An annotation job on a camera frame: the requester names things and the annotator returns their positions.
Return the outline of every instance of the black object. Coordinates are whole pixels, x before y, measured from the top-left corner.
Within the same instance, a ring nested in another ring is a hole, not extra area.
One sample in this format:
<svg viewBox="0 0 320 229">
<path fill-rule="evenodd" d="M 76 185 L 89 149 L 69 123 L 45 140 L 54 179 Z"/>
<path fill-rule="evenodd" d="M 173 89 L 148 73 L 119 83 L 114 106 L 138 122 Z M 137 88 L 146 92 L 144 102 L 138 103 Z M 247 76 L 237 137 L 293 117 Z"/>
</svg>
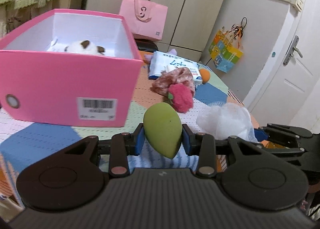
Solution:
<svg viewBox="0 0 320 229">
<path fill-rule="evenodd" d="M 300 127 L 271 123 L 260 129 L 269 136 L 268 141 L 288 147 L 268 149 L 268 152 L 301 169 L 307 175 L 310 185 L 319 183 L 320 134 L 312 134 Z"/>
<path fill-rule="evenodd" d="M 281 136 L 282 132 L 298 132 L 300 141 L 295 144 L 289 140 L 290 145 L 300 146 L 307 143 L 305 140 L 309 141 L 309 148 L 317 149 L 319 145 L 317 135 L 305 130 L 274 124 L 261 129 L 270 135 L 276 135 L 278 129 Z M 281 153 L 282 149 L 272 151 L 236 136 L 215 140 L 208 134 L 194 134 L 183 124 L 181 139 L 186 154 L 199 155 L 195 173 L 188 168 L 135 168 L 130 175 L 126 156 L 139 155 L 144 139 L 141 123 L 134 133 L 116 134 L 110 140 L 88 136 L 29 166 L 17 179 L 18 192 L 27 208 L 10 226 L 13 229 L 315 226 L 299 209 L 308 190 L 305 172 L 308 175 L 309 170 L 288 160 L 288 156 L 307 154 L 306 150 L 284 148 Z M 98 169 L 100 154 L 110 154 L 109 173 Z M 222 173 L 216 171 L 216 154 L 226 155 L 228 168 Z M 308 159 L 307 155 L 304 161 L 304 166 L 312 166 L 314 158 Z"/>
<path fill-rule="evenodd" d="M 157 45 L 147 39 L 135 39 L 137 47 L 139 49 L 139 51 L 143 51 L 143 52 L 155 52 L 158 51 L 158 47 Z"/>
</svg>

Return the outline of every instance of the orange object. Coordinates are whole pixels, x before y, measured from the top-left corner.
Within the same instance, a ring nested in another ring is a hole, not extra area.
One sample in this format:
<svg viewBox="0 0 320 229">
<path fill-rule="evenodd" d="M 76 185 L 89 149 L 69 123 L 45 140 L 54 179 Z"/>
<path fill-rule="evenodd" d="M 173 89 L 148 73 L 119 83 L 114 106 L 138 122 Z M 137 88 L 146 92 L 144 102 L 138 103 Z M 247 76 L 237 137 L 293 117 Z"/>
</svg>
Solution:
<svg viewBox="0 0 320 229">
<path fill-rule="evenodd" d="M 142 57 L 142 59 L 143 59 L 143 62 L 144 62 L 143 65 L 149 65 L 150 62 L 148 62 L 148 61 L 145 59 L 144 55 L 145 55 L 145 54 L 153 55 L 153 52 L 139 51 L 139 53 L 140 53 L 140 55 L 141 55 L 141 57 Z"/>
<path fill-rule="evenodd" d="M 207 69 L 200 69 L 199 73 L 201 75 L 202 78 L 202 83 L 206 83 L 209 81 L 210 79 L 210 72 Z"/>
</svg>

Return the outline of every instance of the door lever handle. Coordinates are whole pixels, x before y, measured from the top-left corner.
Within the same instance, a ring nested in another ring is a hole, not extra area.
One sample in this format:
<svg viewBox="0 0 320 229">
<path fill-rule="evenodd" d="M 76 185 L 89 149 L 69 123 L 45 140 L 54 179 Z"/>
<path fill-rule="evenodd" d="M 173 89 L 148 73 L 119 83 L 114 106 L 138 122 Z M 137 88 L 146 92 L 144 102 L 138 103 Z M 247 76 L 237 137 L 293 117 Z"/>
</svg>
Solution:
<svg viewBox="0 0 320 229">
<path fill-rule="evenodd" d="M 302 53 L 300 52 L 300 50 L 299 50 L 297 47 L 294 46 L 293 49 L 298 53 L 298 55 L 299 55 L 301 58 L 303 58 Z"/>
<path fill-rule="evenodd" d="M 300 52 L 300 50 L 296 47 L 297 44 L 298 44 L 298 41 L 299 41 L 299 37 L 295 36 L 294 39 L 292 40 L 291 44 L 290 44 L 289 49 L 287 50 L 287 53 L 285 54 L 285 58 L 284 58 L 284 61 L 283 61 L 283 65 L 284 66 L 286 66 L 289 63 L 290 59 L 292 57 L 294 57 L 294 54 L 293 54 L 294 51 L 296 51 L 301 58 L 303 57 L 303 55 Z"/>
</svg>

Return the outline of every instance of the cardboard box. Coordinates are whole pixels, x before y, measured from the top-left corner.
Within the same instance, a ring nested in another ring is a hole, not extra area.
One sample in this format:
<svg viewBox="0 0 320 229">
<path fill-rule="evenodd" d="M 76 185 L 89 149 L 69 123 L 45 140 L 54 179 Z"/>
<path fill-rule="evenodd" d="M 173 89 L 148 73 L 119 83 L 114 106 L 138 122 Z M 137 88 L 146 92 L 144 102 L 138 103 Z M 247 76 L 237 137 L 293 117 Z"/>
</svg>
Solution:
<svg viewBox="0 0 320 229">
<path fill-rule="evenodd" d="M 105 53 L 63 52 L 82 40 Z M 13 118 L 124 126 L 142 59 L 122 16 L 51 10 L 6 35 L 0 49 L 0 103 Z"/>
</svg>

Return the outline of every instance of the screw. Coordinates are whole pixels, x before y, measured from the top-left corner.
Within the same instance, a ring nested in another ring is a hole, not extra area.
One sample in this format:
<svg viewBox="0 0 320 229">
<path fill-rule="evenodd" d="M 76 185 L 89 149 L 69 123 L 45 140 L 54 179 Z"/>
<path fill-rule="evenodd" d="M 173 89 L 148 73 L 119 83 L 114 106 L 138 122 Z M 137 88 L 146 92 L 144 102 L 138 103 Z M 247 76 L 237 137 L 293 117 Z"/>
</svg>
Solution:
<svg viewBox="0 0 320 229">
<path fill-rule="evenodd" d="M 196 139 L 202 141 L 202 138 L 203 138 L 204 135 L 205 135 L 205 133 L 203 133 L 203 132 L 198 132 L 198 133 L 196 134 Z"/>
<path fill-rule="evenodd" d="M 115 167 L 111 168 L 111 172 L 114 175 L 123 175 L 127 172 L 127 169 L 123 166 L 115 166 Z"/>
<path fill-rule="evenodd" d="M 211 175 L 214 173 L 214 168 L 210 166 L 202 166 L 201 168 L 199 168 L 199 172 L 203 175 Z"/>
<path fill-rule="evenodd" d="M 130 133 L 129 132 L 122 132 L 121 135 L 124 137 L 125 140 L 130 139 Z"/>
</svg>

